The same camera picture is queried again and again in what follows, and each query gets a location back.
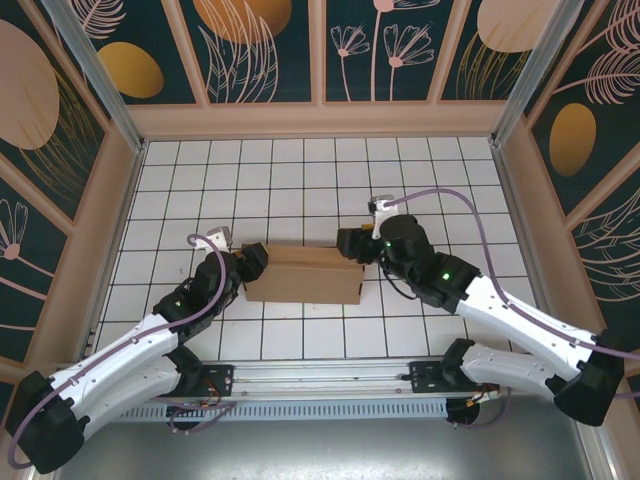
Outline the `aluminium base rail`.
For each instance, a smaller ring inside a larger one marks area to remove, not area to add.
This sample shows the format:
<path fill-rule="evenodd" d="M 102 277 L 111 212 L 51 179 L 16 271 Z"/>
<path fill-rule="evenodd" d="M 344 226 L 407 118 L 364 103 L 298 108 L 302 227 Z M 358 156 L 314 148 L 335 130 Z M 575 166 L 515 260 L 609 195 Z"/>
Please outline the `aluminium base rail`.
<path fill-rule="evenodd" d="M 448 353 L 438 361 L 459 366 L 474 382 L 513 387 L 549 398 L 575 384 L 587 372 L 588 366 L 587 362 L 576 359 L 567 365 L 554 365 L 530 354 L 499 351 L 480 344 L 464 345 L 461 353 Z M 186 397 L 194 396 L 204 366 L 190 350 L 183 348 L 154 360 L 125 360 L 122 354 L 110 358 L 95 355 L 45 378 L 44 385 L 58 389 L 61 397 L 71 397 L 76 404 L 99 397 L 104 391 L 113 393 L 121 389 L 131 394 L 136 387 L 142 389 L 142 398 L 147 400 L 152 396 L 151 384 L 159 381 L 167 384 L 159 390 L 161 395 Z M 331 362 L 309 365 L 280 362 L 261 367 L 259 373 L 249 376 L 245 374 L 246 370 L 234 366 L 234 384 L 245 380 L 274 381 L 300 383 L 304 388 L 310 388 L 315 383 L 353 384 L 387 378 L 392 373 L 399 373 L 400 367 L 381 368 L 371 362 L 345 366 Z"/>

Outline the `brown cardboard box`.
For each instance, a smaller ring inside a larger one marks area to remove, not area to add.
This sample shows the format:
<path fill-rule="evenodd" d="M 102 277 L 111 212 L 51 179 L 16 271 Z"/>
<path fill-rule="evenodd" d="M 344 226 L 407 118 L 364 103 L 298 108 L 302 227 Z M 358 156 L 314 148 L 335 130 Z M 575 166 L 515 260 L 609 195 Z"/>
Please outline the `brown cardboard box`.
<path fill-rule="evenodd" d="M 365 267 L 335 247 L 271 244 L 261 276 L 244 287 L 246 299 L 267 303 L 357 305 Z"/>

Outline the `wall panel orange circle leaves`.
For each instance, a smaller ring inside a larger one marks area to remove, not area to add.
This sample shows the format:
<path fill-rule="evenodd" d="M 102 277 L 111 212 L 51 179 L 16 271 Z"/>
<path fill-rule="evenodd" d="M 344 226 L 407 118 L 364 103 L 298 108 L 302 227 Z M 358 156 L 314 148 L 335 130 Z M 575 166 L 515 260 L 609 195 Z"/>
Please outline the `wall panel orange circle leaves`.
<path fill-rule="evenodd" d="M 309 0 L 179 0 L 211 104 L 312 100 Z"/>

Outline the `wall panel with gold oval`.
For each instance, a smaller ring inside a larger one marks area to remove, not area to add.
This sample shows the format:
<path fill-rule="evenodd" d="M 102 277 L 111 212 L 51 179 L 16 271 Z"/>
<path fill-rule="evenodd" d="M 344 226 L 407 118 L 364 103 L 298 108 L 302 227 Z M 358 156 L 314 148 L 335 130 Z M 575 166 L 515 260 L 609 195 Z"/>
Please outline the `wall panel with gold oval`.
<path fill-rule="evenodd" d="M 67 0 L 127 105 L 193 104 L 161 0 Z"/>

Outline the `wall panel pink circle gold lines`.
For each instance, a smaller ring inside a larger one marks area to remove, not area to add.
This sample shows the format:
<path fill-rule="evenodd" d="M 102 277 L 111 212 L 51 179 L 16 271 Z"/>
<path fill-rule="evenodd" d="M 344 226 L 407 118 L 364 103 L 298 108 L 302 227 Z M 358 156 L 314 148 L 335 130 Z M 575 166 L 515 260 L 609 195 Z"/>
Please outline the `wall panel pink circle gold lines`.
<path fill-rule="evenodd" d="M 441 99 L 505 101 L 558 0 L 470 0 Z"/>

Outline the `grey metal sheet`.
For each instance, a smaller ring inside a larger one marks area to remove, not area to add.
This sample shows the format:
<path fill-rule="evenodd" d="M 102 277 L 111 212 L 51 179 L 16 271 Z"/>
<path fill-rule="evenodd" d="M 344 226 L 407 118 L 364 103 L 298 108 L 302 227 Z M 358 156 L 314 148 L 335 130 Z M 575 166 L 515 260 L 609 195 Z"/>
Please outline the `grey metal sheet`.
<path fill-rule="evenodd" d="M 484 429 L 435 418 L 237 421 L 178 437 L 121 423 L 55 480 L 619 480 L 593 436 L 531 397 Z"/>

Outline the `wall panel large pink circle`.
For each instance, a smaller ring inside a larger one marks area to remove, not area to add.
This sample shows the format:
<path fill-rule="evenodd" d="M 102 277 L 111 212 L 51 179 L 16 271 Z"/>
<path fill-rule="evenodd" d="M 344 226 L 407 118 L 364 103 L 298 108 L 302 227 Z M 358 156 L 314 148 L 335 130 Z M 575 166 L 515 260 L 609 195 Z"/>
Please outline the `wall panel large pink circle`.
<path fill-rule="evenodd" d="M 75 223 L 106 138 L 20 0 L 0 0 L 0 179 Z"/>

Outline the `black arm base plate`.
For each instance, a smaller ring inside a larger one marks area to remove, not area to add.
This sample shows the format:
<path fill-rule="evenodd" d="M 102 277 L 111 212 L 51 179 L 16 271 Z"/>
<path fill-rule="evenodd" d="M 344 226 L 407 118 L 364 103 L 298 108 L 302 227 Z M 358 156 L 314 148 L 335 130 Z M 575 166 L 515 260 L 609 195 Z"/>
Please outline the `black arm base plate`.
<path fill-rule="evenodd" d="M 501 389 L 497 384 L 474 382 L 459 366 L 444 361 L 410 362 L 408 373 L 400 379 L 410 383 L 413 393 L 480 393 Z"/>
<path fill-rule="evenodd" d="M 230 397 L 234 386 L 233 365 L 205 365 L 193 395 L 216 400 Z"/>

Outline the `aluminium table side rail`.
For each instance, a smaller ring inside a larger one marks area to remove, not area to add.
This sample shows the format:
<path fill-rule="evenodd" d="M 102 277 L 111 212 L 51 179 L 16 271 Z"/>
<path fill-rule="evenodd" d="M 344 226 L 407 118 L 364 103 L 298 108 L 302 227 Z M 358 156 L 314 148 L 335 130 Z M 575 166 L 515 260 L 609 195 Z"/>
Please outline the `aluminium table side rail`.
<path fill-rule="evenodd" d="M 148 142 L 146 140 L 143 140 L 140 148 L 133 157 L 133 163 L 129 172 L 127 183 L 125 185 L 123 197 L 116 211 L 114 227 L 112 229 L 110 241 L 108 243 L 108 249 L 106 251 L 102 269 L 98 277 L 99 282 L 96 285 L 96 289 L 92 297 L 91 311 L 88 319 L 88 332 L 86 334 L 86 343 L 85 347 L 82 350 L 83 354 L 85 354 L 87 351 L 92 352 L 97 344 L 96 337 L 101 323 L 101 316 L 105 304 L 105 299 L 107 297 L 112 275 L 116 268 L 126 222 L 129 217 L 132 203 L 134 202 L 135 191 L 140 178 L 140 173 L 147 150 Z"/>
<path fill-rule="evenodd" d="M 556 308 L 553 298 L 550 296 L 550 290 L 545 283 L 542 263 L 535 246 L 524 204 L 524 194 L 520 192 L 519 183 L 506 154 L 499 146 L 494 144 L 492 139 L 489 140 L 489 147 L 496 163 L 507 206 L 514 221 L 514 230 L 521 247 L 537 308 L 550 316 L 559 318 L 560 312 Z"/>

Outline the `aluminium corner post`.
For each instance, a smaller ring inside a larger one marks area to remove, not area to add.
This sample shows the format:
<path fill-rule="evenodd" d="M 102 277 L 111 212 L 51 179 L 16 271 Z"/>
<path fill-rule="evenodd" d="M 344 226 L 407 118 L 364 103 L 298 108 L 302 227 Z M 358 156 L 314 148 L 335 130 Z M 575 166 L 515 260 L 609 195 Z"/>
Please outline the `aluminium corner post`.
<path fill-rule="evenodd" d="M 129 146 L 136 152 L 143 148 L 144 139 L 140 135 L 120 93 L 111 81 L 98 54 L 83 32 L 72 7 L 66 0 L 41 0 L 53 24 L 87 74 L 102 103 L 123 134 Z"/>
<path fill-rule="evenodd" d="M 581 24 L 579 17 L 584 5 L 592 1 L 594 0 L 559 0 L 516 78 L 515 85 L 492 129 L 488 138 L 492 150 L 499 149 L 509 138 L 536 88 L 551 69 L 571 29 Z"/>

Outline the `wall panel with pink flowers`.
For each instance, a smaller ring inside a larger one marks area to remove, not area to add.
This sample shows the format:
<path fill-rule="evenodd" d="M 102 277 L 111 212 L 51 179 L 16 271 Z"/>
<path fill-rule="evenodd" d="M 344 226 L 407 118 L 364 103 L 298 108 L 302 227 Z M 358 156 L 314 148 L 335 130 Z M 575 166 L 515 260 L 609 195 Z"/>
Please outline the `wall panel with pink flowers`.
<path fill-rule="evenodd" d="M 454 0 L 327 0 L 328 102 L 429 95 Z"/>

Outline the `wall panel gold oval fern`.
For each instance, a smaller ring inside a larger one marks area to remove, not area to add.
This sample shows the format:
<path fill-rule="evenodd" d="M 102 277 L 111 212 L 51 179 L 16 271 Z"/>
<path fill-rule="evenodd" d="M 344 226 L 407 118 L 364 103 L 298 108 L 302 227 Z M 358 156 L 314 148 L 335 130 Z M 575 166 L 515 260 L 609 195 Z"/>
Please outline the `wall panel gold oval fern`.
<path fill-rule="evenodd" d="M 607 0 L 532 127 L 570 213 L 640 143 L 640 0 Z"/>

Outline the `wall panel pink leaf outlines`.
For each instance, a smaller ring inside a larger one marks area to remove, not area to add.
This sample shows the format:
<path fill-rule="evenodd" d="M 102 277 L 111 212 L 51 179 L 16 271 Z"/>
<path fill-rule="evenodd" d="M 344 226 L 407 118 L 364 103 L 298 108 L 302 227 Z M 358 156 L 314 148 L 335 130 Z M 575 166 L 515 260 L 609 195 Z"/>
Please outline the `wall panel pink leaf outlines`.
<path fill-rule="evenodd" d="M 572 235 L 606 327 L 640 350 L 640 168 Z"/>

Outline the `wall panel pink flower outline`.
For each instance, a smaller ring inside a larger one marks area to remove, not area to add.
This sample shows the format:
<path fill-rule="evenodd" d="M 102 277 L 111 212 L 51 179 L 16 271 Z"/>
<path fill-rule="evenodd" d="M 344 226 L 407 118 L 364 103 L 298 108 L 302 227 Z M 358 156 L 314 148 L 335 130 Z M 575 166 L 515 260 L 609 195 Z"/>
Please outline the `wall panel pink flower outline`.
<path fill-rule="evenodd" d="M 71 235 L 66 214 L 0 153 L 0 365 L 39 355 Z"/>

